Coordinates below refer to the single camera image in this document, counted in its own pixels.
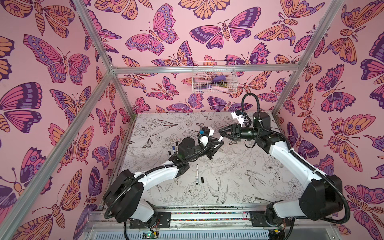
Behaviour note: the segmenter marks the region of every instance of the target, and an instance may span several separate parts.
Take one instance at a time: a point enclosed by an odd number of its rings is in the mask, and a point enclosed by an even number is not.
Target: white wire basket
[[[225,65],[226,61],[194,61],[192,67],[192,92],[194,93],[234,93],[238,78],[236,65]]]

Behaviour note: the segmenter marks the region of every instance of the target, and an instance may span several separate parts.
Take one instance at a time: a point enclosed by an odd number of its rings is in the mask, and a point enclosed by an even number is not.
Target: butterfly wallpaper
[[[384,21],[384,1],[344,4],[296,83],[295,113],[282,107],[278,116],[300,155],[342,179],[351,208],[349,222],[338,226],[343,239],[378,240],[384,237],[384,33],[376,25]]]

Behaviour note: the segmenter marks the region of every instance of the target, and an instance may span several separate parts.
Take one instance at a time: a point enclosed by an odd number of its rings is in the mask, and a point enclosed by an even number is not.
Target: bird drawing
[[[216,178],[218,190],[213,189],[213,187],[211,187],[211,185],[209,185],[208,180],[207,180],[208,189],[209,189],[209,192],[211,193],[212,196],[217,197],[216,202],[217,203],[220,202],[223,204],[223,203],[225,203],[225,200],[227,199],[228,183],[227,183],[227,189],[225,190],[225,193],[224,193],[224,191],[221,189],[220,177],[218,178],[218,180],[217,180],[217,177],[215,177],[215,178]]]
[[[256,189],[256,191],[258,191],[260,194],[261,192],[257,189],[258,186],[263,185],[265,188],[267,187],[267,183],[264,182],[263,180],[260,179],[260,176],[263,176],[263,174],[260,174],[258,172],[255,172],[255,171],[252,171],[252,170],[247,170],[247,172],[245,173],[245,175],[249,176],[248,180],[249,182],[251,183],[251,185]]]

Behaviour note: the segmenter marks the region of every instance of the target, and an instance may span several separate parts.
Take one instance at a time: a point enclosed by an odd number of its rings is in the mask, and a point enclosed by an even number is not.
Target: butterfly wing
[[[79,205],[81,199],[81,192],[79,190],[82,176],[83,171],[81,169],[73,175],[64,192],[63,197],[61,198],[61,209],[70,211]]]

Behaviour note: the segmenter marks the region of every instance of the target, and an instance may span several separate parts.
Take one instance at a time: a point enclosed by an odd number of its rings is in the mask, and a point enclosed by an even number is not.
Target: butterfly
[[[301,75],[301,76],[305,75],[305,82],[308,82],[309,80],[311,80],[312,76],[320,73],[321,70],[323,69],[319,65],[312,66],[312,64],[316,64],[316,63],[311,63],[311,61],[312,61],[312,59],[305,65],[305,68],[303,70],[303,74]]]
[[[14,44],[15,41],[0,36],[0,81],[9,79],[9,74],[12,72],[12,65],[8,63],[8,59],[2,58],[10,56],[11,52],[15,49]]]
[[[291,122],[287,123],[287,133],[291,146],[297,148],[297,153],[304,159],[319,155],[319,150],[312,143],[302,140],[303,137],[297,133],[295,126]]]
[[[37,12],[35,13],[36,25],[41,35],[43,35],[45,31],[45,20],[42,15],[44,13],[45,18],[53,31],[62,38],[68,37],[69,30],[65,26],[69,26],[69,24],[74,20],[74,12],[68,7],[58,5],[43,8],[40,5],[41,2],[42,1],[32,2],[28,0],[13,0],[1,1],[0,3],[7,12],[19,18],[25,18],[31,14],[33,10],[33,3]]]
[[[79,205],[81,200],[81,192],[79,190],[80,190],[82,176],[83,176],[83,171],[80,169],[74,174],[71,181],[69,182],[67,188],[65,189],[65,193],[61,198],[59,205],[57,205],[58,201],[56,201],[56,203],[50,208],[41,207],[41,208],[52,209],[52,213],[38,217],[36,219],[33,219],[32,221],[28,221],[27,223],[19,226],[16,230],[16,233],[13,235],[12,240],[48,239],[52,231],[54,218],[57,225],[61,228],[64,228],[65,218],[61,210],[71,211]]]
[[[151,146],[152,146],[152,144],[153,144],[153,142],[151,141],[151,139],[150,139],[150,138],[148,138],[148,140],[147,140],[147,143],[146,143],[144,146],[142,146],[141,148],[147,148],[147,147],[151,147]]]
[[[306,1],[302,1],[300,3],[299,1],[300,0],[280,0],[280,5],[284,11],[284,14],[288,18],[285,19],[283,13],[279,12],[278,15],[280,20],[277,20],[272,24],[273,25],[280,24],[280,23],[283,23],[283,24],[273,26],[262,32],[259,32],[254,36],[254,38],[264,40],[264,41],[270,41],[275,38],[277,38],[277,40],[288,39],[290,40],[290,45],[293,46],[293,44],[295,43],[296,36],[294,31],[288,26],[297,25],[299,22],[290,18],[301,18],[301,17],[309,16],[317,12],[325,4],[325,3],[321,3],[316,7],[312,8],[309,6],[309,4]]]
[[[120,108],[119,109],[119,113],[121,115],[121,120],[124,124],[126,124],[127,122],[130,122],[131,121],[131,117],[129,115],[129,113],[123,109],[123,108]]]
[[[272,73],[272,71],[264,71],[264,72],[260,73],[259,75],[257,75],[254,79],[252,79],[252,81],[250,81],[249,84],[247,84],[249,78],[253,77],[253,75],[251,75],[247,79],[246,83],[242,84],[242,86],[238,86],[236,92],[229,94],[229,96],[231,98],[240,97],[241,94],[243,93],[243,89],[245,90],[246,93],[250,93],[251,92],[250,88],[255,89],[255,90],[261,90],[261,89],[265,88],[266,87],[266,81],[267,81],[268,77],[271,75],[271,73]]]
[[[343,81],[341,81],[338,85],[338,81],[341,78],[341,75],[344,71],[344,65],[337,65],[335,68],[328,69],[325,77],[322,77],[318,83],[316,83],[316,90],[318,92],[327,91],[322,95],[322,97],[327,97],[323,103],[321,104],[321,110],[323,112],[331,112],[334,109],[336,111],[342,112],[346,107],[351,106],[356,98],[348,93],[335,92],[337,86],[340,85]]]
[[[0,99],[0,110],[16,110],[0,114],[0,129],[9,132],[11,130],[9,121],[21,132],[29,133],[31,126],[40,122],[41,115],[35,111],[21,109],[40,108],[42,97],[41,87],[35,82],[20,84],[6,92]]]
[[[88,195],[85,197],[84,205],[97,201],[97,195],[103,191],[103,178],[100,178],[100,172],[96,167],[93,167],[88,181]]]
[[[140,64],[134,59],[128,58],[123,55],[122,59],[129,68],[140,67]],[[123,86],[132,86],[134,88],[141,88],[143,92],[147,92],[147,88],[140,81],[144,80],[145,77],[155,76],[157,73],[136,73],[136,74],[126,74],[126,78],[119,78],[121,85]]]
[[[293,105],[293,101],[295,100],[295,98],[293,96],[297,93],[299,87],[299,83],[293,86],[291,92],[288,94],[288,97],[283,103],[283,107],[285,108],[285,110],[288,110],[289,113],[292,113],[292,116],[295,114],[295,106]]]
[[[373,44],[369,55],[374,57],[381,62],[378,62],[373,59],[364,59],[361,62],[361,68],[363,69],[361,80],[367,80],[379,76],[373,84],[384,83],[384,58],[382,51],[384,50],[384,32],[380,34],[375,43]],[[379,101],[379,106],[384,108],[384,84],[376,88],[369,95],[370,98],[376,99]]]
[[[150,98],[157,98],[157,99],[167,99],[167,100],[173,100],[174,95],[179,95],[179,92],[176,90],[176,86],[173,85],[169,78],[163,77],[163,86],[160,85],[160,83],[156,83],[159,88],[152,88],[153,91],[158,92],[151,92],[147,93],[146,96]]]
[[[168,111],[175,111],[175,112],[183,112],[183,113],[191,113],[194,109],[200,109],[203,108],[204,105],[201,102],[203,100],[203,94],[202,93],[192,93],[188,101],[185,99],[185,102],[179,102],[175,104],[171,104],[167,107]]]
[[[107,135],[107,132],[113,133],[113,127],[116,124],[116,116],[117,116],[117,111],[113,111],[111,114],[111,109],[109,109],[109,112],[107,113],[107,110],[104,108],[104,113],[96,108],[96,114],[99,117],[99,124],[100,127],[103,128],[103,133],[104,135]]]
[[[197,18],[211,19],[212,14],[215,10],[225,10],[225,8],[230,4],[230,0],[181,0],[179,5],[182,8],[188,10],[194,9],[195,16]]]
[[[88,100],[88,98],[91,96],[91,87],[86,87],[81,93],[80,97],[77,98],[72,94],[74,99],[70,97],[68,94],[51,89],[50,90],[52,97],[55,98],[57,105],[59,108],[64,110],[65,116],[68,119],[68,126],[72,123],[78,112],[81,108],[83,108],[85,102]]]
[[[360,159],[348,141],[350,142],[351,138],[359,138],[350,136],[360,133],[369,127],[376,118],[369,114],[360,114],[348,117],[346,120],[337,118],[333,121],[331,117],[328,119],[332,121],[331,127],[334,135],[329,138],[328,144],[324,145],[324,147],[329,146],[334,153],[339,153],[339,157],[342,158],[349,167],[352,167],[355,171],[362,172]]]
[[[356,33],[362,31],[365,28],[365,26],[360,26],[364,25],[369,20],[376,17],[383,10],[383,1],[370,2],[362,10],[360,9],[360,7],[358,7],[353,9],[351,12],[347,12],[347,5],[344,5],[341,11],[341,21],[350,29],[341,30],[340,34],[343,35],[344,38],[339,38],[331,42],[324,49],[323,54],[326,53],[328,50],[332,50],[335,55],[339,53],[340,59],[344,62],[356,64],[356,49],[349,36],[351,36],[351,38],[357,42],[359,39]]]
[[[212,106],[211,110],[215,110],[216,112],[221,112],[222,110],[228,112],[241,110],[241,103],[226,102],[218,97],[208,97],[207,100],[209,105]],[[244,110],[250,109],[251,107],[252,104],[244,103]]]
[[[348,205],[351,212],[354,211],[355,220],[367,229],[374,240],[381,240],[381,234],[373,219],[381,226],[382,221],[376,214],[382,213],[382,207],[370,207],[368,204],[380,204],[384,202],[384,189],[378,187],[370,189],[363,185],[357,185],[357,190],[350,185],[344,187],[347,193]]]
[[[49,138],[51,139],[51,144],[56,146],[61,139],[61,136],[64,134],[64,130],[56,124],[51,123],[48,131],[50,133]],[[93,131],[93,126],[90,126],[83,132],[83,134],[81,134],[80,138],[78,136],[79,141],[76,139],[70,144],[68,149],[65,151],[64,156],[60,160],[60,168],[57,170],[58,173],[61,171],[62,167],[70,164],[75,158],[77,161],[85,161],[85,164],[88,164],[86,158],[89,152],[88,148],[92,142]]]
[[[92,157],[97,162],[101,162],[103,169],[105,170],[109,165],[109,160],[112,162],[116,160],[116,153],[119,147],[120,137],[117,135],[113,138],[112,142],[107,147],[97,147],[92,151]]]
[[[179,39],[175,30],[172,28],[176,22],[172,16],[172,12],[172,6],[167,3],[162,5],[153,17],[153,30],[150,29],[149,34],[140,33],[129,38],[125,43],[127,48],[129,50],[137,49],[140,52],[149,50],[159,56],[164,51],[162,42],[171,44]]]
[[[292,58],[291,56],[288,56],[291,58],[291,60],[289,60],[286,56],[283,56],[281,54],[277,54],[275,56],[275,62],[276,64],[298,64],[299,61],[300,61],[300,56],[296,56],[295,58]]]
[[[83,73],[88,71],[87,68],[91,64],[89,57],[80,53],[74,54],[69,58],[66,55],[64,56],[64,54],[61,57],[59,52],[46,41],[27,34],[24,34],[23,43],[33,51],[38,62],[48,66],[52,82],[63,83],[69,74],[74,84],[83,84]]]
[[[145,103],[143,97],[136,99],[135,105],[132,103],[132,110],[134,113],[139,114],[145,111],[149,111],[151,108]]]
[[[246,58],[241,54],[241,56],[245,60],[235,55],[226,55],[224,61],[227,61],[225,65],[267,64],[268,60],[266,59],[266,57],[268,57],[268,54],[270,54],[270,52],[266,48],[266,45],[264,43],[259,43],[251,52],[251,56],[249,56],[249,52]],[[240,77],[244,74],[244,72],[236,72],[236,74],[238,77]]]
[[[228,20],[225,20],[221,23],[221,27],[213,25],[200,26],[192,29],[189,35],[199,43],[206,43],[209,40],[206,45],[208,49],[223,48],[224,38],[229,41],[230,35],[235,43],[249,37],[251,30],[245,28],[253,28],[260,14],[260,7],[249,8],[234,17],[228,25],[225,23]]]
[[[282,93],[285,85],[287,84],[286,81],[284,81],[285,78],[280,78],[277,80],[276,85],[275,85],[275,90],[271,89],[271,93],[262,93],[257,95],[257,97],[260,100],[265,100],[267,102],[276,102],[278,100],[278,97]]]
[[[117,35],[116,33],[111,32],[109,30],[103,29],[101,23],[99,23],[99,20],[96,18],[95,13],[93,11],[88,10],[88,14],[91,17],[91,20],[93,22],[93,25],[96,28],[96,31],[97,31],[99,37],[101,38],[101,42],[102,42],[102,44],[104,46],[105,51],[111,52],[111,53],[119,53],[118,50],[116,50],[115,48],[113,48],[110,45],[106,44],[108,42],[108,40],[106,40],[106,38],[109,38],[109,39],[120,39],[121,36]],[[83,26],[84,32],[86,34],[84,49],[88,50],[91,46],[94,48],[93,40],[89,36],[88,30],[84,26],[84,23],[81,20],[80,16],[79,16],[79,19],[80,19],[81,25]],[[96,57],[96,62],[97,62],[99,60],[99,53],[97,52],[97,50],[95,50],[95,57]]]
[[[139,0],[139,2],[144,6],[146,6],[147,8],[150,8],[153,10],[153,7],[149,0]],[[97,0],[95,2],[95,8],[101,11],[114,12],[114,13],[120,13],[125,9],[124,12],[121,14],[121,16],[127,20],[134,20],[139,14],[135,0],[122,0],[122,1]]]
[[[311,114],[313,114],[312,108],[314,107],[314,103],[315,103],[315,101],[313,101],[313,107],[310,109],[312,94],[313,94],[313,84],[310,83],[307,89],[305,90],[304,95],[299,98],[299,101],[298,101],[299,108],[304,110],[304,112],[300,113],[298,117],[299,118],[305,117],[305,119],[303,120],[303,124],[301,126],[304,132],[306,133],[311,132],[315,137],[322,139],[323,132],[321,131],[317,122],[313,119],[313,117],[311,117]]]

